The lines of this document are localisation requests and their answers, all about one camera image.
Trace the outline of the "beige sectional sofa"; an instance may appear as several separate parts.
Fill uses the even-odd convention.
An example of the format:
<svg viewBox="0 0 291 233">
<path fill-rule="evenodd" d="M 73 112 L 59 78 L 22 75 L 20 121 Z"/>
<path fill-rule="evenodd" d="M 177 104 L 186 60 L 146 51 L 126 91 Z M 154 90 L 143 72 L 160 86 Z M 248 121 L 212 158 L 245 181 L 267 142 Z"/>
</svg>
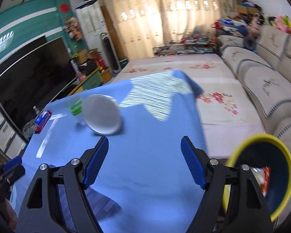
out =
<svg viewBox="0 0 291 233">
<path fill-rule="evenodd" d="M 291 34 L 263 25 L 255 51 L 244 39 L 217 38 L 221 57 L 256 107 L 264 129 L 280 139 L 291 153 Z M 275 227 L 291 221 L 291 198 L 275 220 Z"/>
</svg>

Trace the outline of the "cream patterned curtain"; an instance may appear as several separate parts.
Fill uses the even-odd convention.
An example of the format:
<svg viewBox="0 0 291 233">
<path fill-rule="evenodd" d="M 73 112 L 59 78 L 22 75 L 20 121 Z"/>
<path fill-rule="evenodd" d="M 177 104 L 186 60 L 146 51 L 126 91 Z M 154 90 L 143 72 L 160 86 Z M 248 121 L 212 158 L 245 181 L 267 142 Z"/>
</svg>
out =
<svg viewBox="0 0 291 233">
<path fill-rule="evenodd" d="M 180 41 L 195 30 L 213 37 L 212 24 L 231 14 L 233 0 L 99 0 L 110 15 L 129 60 Z"/>
</svg>

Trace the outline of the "black tower fan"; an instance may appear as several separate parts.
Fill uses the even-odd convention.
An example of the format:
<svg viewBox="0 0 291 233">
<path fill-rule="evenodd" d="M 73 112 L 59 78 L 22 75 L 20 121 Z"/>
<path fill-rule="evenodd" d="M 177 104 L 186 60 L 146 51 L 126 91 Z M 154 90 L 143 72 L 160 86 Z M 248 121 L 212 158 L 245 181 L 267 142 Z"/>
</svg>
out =
<svg viewBox="0 0 291 233">
<path fill-rule="evenodd" d="M 121 72 L 120 63 L 119 63 L 117 54 L 115 52 L 113 43 L 111 41 L 111 38 L 109 37 L 109 35 L 106 32 L 101 33 L 100 38 L 101 38 L 101 41 L 104 45 L 104 49 L 106 51 L 106 55 L 109 59 L 109 63 L 110 63 L 110 66 L 111 66 L 113 73 L 117 74 L 117 73 Z"/>
</svg>

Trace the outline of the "yellow rimmed trash bin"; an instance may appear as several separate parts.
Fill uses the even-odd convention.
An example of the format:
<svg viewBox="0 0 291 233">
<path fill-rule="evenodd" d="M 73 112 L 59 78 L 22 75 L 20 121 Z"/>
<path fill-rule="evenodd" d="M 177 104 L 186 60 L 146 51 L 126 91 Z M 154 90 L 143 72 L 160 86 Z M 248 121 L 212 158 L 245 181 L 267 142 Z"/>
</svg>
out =
<svg viewBox="0 0 291 233">
<path fill-rule="evenodd" d="M 291 198 L 291 153 L 273 135 L 256 134 L 238 145 L 227 161 L 229 167 L 248 165 L 267 202 L 274 222 Z"/>
</svg>

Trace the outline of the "blue tissue pack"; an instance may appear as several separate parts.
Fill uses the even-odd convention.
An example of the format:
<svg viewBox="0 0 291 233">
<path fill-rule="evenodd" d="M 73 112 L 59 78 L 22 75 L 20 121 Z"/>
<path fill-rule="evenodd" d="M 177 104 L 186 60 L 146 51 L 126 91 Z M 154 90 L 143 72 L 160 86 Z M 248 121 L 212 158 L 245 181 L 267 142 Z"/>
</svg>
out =
<svg viewBox="0 0 291 233">
<path fill-rule="evenodd" d="M 42 127 L 45 122 L 51 117 L 52 113 L 49 110 L 43 111 L 35 120 L 37 127 Z"/>
</svg>

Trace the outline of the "floral floor mat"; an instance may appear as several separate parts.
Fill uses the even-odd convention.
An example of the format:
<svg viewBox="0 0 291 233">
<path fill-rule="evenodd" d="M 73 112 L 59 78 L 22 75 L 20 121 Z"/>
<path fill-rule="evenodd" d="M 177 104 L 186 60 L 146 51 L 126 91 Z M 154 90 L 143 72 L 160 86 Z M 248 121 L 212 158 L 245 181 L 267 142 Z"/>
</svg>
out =
<svg viewBox="0 0 291 233">
<path fill-rule="evenodd" d="M 197 108 L 209 156 L 227 159 L 245 138 L 265 132 L 249 96 L 216 54 L 135 59 L 114 80 L 173 70 L 182 70 L 204 90 Z"/>
</svg>

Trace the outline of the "blue star tablecloth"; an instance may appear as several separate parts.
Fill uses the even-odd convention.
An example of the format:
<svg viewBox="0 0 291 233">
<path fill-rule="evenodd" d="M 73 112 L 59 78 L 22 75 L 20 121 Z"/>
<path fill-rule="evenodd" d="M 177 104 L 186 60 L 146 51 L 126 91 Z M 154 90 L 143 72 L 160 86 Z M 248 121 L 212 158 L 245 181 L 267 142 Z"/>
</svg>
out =
<svg viewBox="0 0 291 233">
<path fill-rule="evenodd" d="M 83 186 L 83 153 L 104 135 L 79 125 L 67 108 L 73 96 L 47 105 L 46 127 L 22 157 L 25 175 L 13 188 L 17 232 L 186 232 L 203 190 L 181 152 L 188 136 L 205 141 L 196 97 L 202 88 L 167 71 L 84 91 L 113 97 L 121 129 L 106 135 L 109 150 L 95 182 Z"/>
</svg>

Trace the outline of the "clear square plastic bottle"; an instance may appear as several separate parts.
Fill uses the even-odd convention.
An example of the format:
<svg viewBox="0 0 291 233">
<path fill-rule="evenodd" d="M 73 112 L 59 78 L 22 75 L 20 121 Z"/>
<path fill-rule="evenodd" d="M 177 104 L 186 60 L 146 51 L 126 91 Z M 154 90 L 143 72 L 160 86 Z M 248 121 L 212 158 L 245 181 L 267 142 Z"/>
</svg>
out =
<svg viewBox="0 0 291 233">
<path fill-rule="evenodd" d="M 67 108 L 79 125 L 85 125 L 83 118 L 83 99 L 81 96 L 74 96 L 68 102 Z"/>
</svg>

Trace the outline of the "black flat television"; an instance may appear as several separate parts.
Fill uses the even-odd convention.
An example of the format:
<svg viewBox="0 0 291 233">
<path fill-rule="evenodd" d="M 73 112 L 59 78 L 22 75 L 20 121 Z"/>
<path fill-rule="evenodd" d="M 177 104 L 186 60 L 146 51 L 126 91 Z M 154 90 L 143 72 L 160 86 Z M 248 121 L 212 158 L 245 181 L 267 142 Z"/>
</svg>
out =
<svg viewBox="0 0 291 233">
<path fill-rule="evenodd" d="M 22 130 L 72 80 L 75 71 L 62 37 L 29 52 L 0 75 L 0 105 Z"/>
</svg>

